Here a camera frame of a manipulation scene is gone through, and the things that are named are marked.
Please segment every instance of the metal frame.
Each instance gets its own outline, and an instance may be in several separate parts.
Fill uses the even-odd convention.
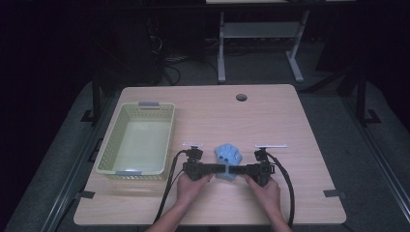
[[[220,51],[218,54],[218,83],[226,81],[223,44],[225,38],[294,38],[295,43],[286,58],[297,82],[304,78],[296,62],[296,53],[304,35],[309,11],[304,11],[298,22],[225,22],[224,13],[220,13]]]

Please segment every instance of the gray carpet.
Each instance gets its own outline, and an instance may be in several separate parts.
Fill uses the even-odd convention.
[[[296,89],[304,89],[323,79],[328,72],[317,72],[315,65],[320,55],[320,43],[303,43],[297,60],[306,78],[296,83],[287,64],[284,51],[289,43],[271,43],[269,47],[247,50],[243,55],[226,56],[225,84],[276,84],[289,83]],[[215,85],[218,77],[215,70],[216,55],[207,57],[206,62],[188,60],[172,67],[179,70],[181,80],[177,85]],[[166,69],[175,80],[178,75]],[[169,85],[164,79],[160,85]],[[398,207],[386,180],[381,174],[371,149],[361,133],[356,119],[352,117],[347,104],[354,104],[354,96],[341,98],[336,94],[338,81],[331,83],[315,94],[300,94],[307,118],[317,139],[323,158],[329,168],[338,191],[346,194],[341,199],[347,214],[342,225],[294,225],[294,231],[410,231],[410,224]],[[63,204],[63,215],[54,223],[55,231],[143,231],[145,227],[133,226],[78,226],[73,223],[78,200],[73,195],[86,183],[92,162],[88,157],[99,138],[102,138],[110,116],[118,100],[114,97],[103,99],[102,118],[92,127],[91,123],[80,122],[85,110],[92,108],[91,85],[88,84],[73,104],[67,119],[56,135],[44,161],[30,187],[10,220],[6,231],[42,231],[50,222],[49,213],[63,185],[72,181],[74,191]],[[382,124],[369,125],[371,133],[386,160],[407,192],[410,192],[407,167],[410,157],[410,137],[394,113],[384,101],[383,95],[371,84],[367,85],[367,108],[376,111]],[[78,156],[87,154],[87,159]],[[78,170],[74,180],[67,181],[73,170]],[[178,231],[210,231],[207,227],[180,227]],[[269,227],[226,226],[219,231],[270,231]]]

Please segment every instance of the table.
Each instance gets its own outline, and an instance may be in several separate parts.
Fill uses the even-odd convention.
[[[246,101],[237,101],[244,94]],[[268,149],[287,169],[295,191],[295,224],[343,223],[346,214],[338,197],[326,197],[324,190],[335,189],[326,164],[309,126],[308,119],[291,85],[217,85],[178,87],[132,87],[122,92],[114,111],[122,102],[174,102],[175,130],[171,157],[186,149],[184,142],[203,143],[202,162],[216,163],[214,149],[224,143],[236,146],[243,160],[256,163],[255,144],[287,144]],[[114,117],[107,132],[113,127]],[[74,216],[80,225],[152,224],[165,181],[114,181],[90,174],[86,191],[94,197],[81,198]],[[179,157],[176,172],[187,159]],[[284,178],[277,170],[273,177],[281,188],[281,208],[289,217],[290,199]],[[175,202],[176,187],[168,195],[164,212]],[[241,176],[234,182],[214,178],[193,203],[182,225],[261,225],[269,221],[258,207]]]
[[[327,0],[326,2],[354,1]],[[207,4],[235,4],[235,3],[286,3],[284,0],[207,0]],[[218,82],[224,83],[225,65],[223,44],[226,38],[293,38],[295,40],[291,50],[286,51],[286,58],[297,82],[304,78],[296,61],[296,53],[305,31],[309,11],[302,13],[299,21],[285,22],[224,22],[223,12],[220,13],[220,47],[218,54]]]

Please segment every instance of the basket handle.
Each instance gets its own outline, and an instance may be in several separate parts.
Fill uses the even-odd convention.
[[[160,109],[160,103],[158,101],[140,101],[138,106],[141,109]]]
[[[141,171],[115,171],[117,176],[142,176]]]

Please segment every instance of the forearm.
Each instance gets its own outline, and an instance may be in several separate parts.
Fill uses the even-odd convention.
[[[147,231],[175,231],[188,211],[188,205],[175,203]]]
[[[269,222],[271,222],[272,228],[277,232],[288,232],[292,231],[284,220],[281,212],[269,214]]]

